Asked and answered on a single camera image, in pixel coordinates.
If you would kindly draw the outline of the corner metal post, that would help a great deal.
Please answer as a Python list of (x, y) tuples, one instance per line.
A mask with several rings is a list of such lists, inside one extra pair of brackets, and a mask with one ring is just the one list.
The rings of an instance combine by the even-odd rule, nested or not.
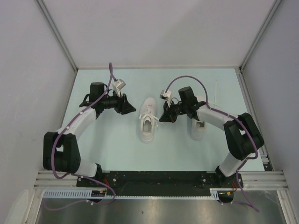
[(266, 30), (268, 29), (268, 27), (270, 26), (272, 20), (274, 19), (276, 13), (278, 12), (281, 4), (283, 3), (283, 0), (275, 0), (273, 2), (273, 4), (271, 5), (271, 8), (269, 10), (269, 12), (267, 13), (264, 21), (262, 22), (261, 27), (259, 28), (249, 50), (247, 51), (244, 59), (242, 60), (242, 63), (239, 66), (239, 70), (241, 73), (243, 73), (246, 65), (248, 64), (250, 58), (252, 57), (252, 55), (254, 54), (256, 48), (258, 47), (260, 41), (262, 40)]
[(57, 44), (60, 47), (63, 55), (67, 59), (68, 63), (70, 64), (70, 66), (72, 67), (74, 72), (77, 73), (78, 67), (76, 66), (75, 61), (68, 49), (63, 37), (62, 37), (54, 19), (52, 18), (51, 13), (48, 10), (45, 2), (43, 0), (34, 0), (34, 2), (36, 3), (39, 11), (41, 12), (41, 15), (43, 16), (44, 20), (46, 21), (51, 33), (54, 36), (54, 39), (56, 40)]

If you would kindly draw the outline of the left corner metal post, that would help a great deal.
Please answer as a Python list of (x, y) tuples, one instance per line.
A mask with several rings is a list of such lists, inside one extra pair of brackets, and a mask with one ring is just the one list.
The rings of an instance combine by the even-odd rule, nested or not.
[(43, 16), (44, 20), (46, 21), (51, 33), (54, 36), (54, 39), (56, 40), (57, 44), (60, 47), (63, 55), (67, 59), (68, 63), (70, 64), (70, 66), (72, 67), (74, 72), (77, 73), (78, 67), (76, 66), (75, 61), (68, 49), (63, 37), (62, 37), (54, 19), (52, 18), (51, 13), (48, 10), (45, 2), (43, 0), (34, 0), (34, 2), (36, 3), (39, 11), (41, 12), (41, 15)]

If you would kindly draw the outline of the white sneaker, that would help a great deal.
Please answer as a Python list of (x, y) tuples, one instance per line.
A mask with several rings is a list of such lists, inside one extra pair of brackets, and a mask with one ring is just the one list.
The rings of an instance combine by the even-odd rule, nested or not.
[(143, 143), (151, 143), (155, 129), (158, 127), (157, 102), (154, 98), (146, 98), (139, 111), (140, 139)]
[[(197, 98), (198, 102), (204, 101), (206, 103), (205, 96), (197, 95), (196, 98)], [(206, 122), (204, 122), (202, 120), (192, 119), (192, 125), (191, 125), (191, 129), (190, 129), (190, 135), (191, 135), (192, 139), (201, 140), (205, 136), (206, 130), (207, 130)]]

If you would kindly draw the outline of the aluminium rail frame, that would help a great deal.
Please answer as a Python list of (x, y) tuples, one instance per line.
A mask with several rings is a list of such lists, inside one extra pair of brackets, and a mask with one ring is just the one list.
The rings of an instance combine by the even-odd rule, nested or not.
[[(240, 171), (245, 190), (288, 190), (282, 171)], [(51, 171), (39, 171), (34, 183), (35, 189), (73, 189), (77, 178), (68, 175), (57, 179)]]

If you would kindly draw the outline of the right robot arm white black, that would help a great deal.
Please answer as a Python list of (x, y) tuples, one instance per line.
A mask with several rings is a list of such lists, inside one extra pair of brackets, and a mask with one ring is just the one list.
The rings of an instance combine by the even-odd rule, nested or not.
[(232, 176), (249, 156), (258, 155), (258, 149), (264, 145), (264, 139), (252, 116), (243, 113), (237, 117), (218, 109), (208, 107), (207, 103), (196, 97), (190, 86), (179, 91), (180, 101), (174, 103), (171, 91), (162, 91), (160, 98), (165, 100), (160, 122), (177, 121), (177, 117), (187, 115), (196, 123), (211, 124), (224, 131), (228, 151), (225, 160), (216, 168), (215, 181), (220, 187), (227, 187), (233, 180)]

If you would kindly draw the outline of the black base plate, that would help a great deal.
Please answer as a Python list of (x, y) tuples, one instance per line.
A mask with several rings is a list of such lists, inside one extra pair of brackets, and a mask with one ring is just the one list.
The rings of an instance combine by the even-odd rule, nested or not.
[(240, 174), (224, 177), (210, 171), (106, 171), (102, 181), (109, 183), (117, 196), (210, 196), (211, 188), (243, 186)]

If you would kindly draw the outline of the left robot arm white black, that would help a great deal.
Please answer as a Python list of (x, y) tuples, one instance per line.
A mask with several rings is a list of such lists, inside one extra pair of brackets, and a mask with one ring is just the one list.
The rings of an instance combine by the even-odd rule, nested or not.
[(102, 82), (91, 83), (90, 92), (79, 105), (79, 113), (65, 128), (44, 135), (44, 169), (79, 175), (87, 178), (95, 187), (102, 184), (101, 166), (81, 158), (78, 139), (105, 109), (114, 109), (121, 115), (136, 111), (128, 102), (126, 94), (121, 93), (124, 86), (125, 82), (121, 79), (113, 82), (112, 89)]

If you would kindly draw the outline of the right corner metal post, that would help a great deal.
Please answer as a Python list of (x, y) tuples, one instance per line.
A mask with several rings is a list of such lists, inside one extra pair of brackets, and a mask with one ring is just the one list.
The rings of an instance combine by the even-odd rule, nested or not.
[(246, 65), (248, 64), (250, 58), (252, 57), (252, 55), (254, 54), (256, 48), (258, 47), (260, 41), (262, 40), (266, 30), (268, 29), (268, 27), (270, 26), (272, 20), (274, 19), (276, 13), (278, 12), (281, 4), (283, 3), (283, 0), (275, 0), (273, 2), (273, 4), (271, 5), (271, 8), (269, 10), (269, 12), (267, 13), (264, 21), (262, 22), (261, 27), (259, 28), (249, 50), (247, 51), (244, 59), (242, 60), (242, 63), (239, 66), (239, 70), (241, 73), (243, 73)]

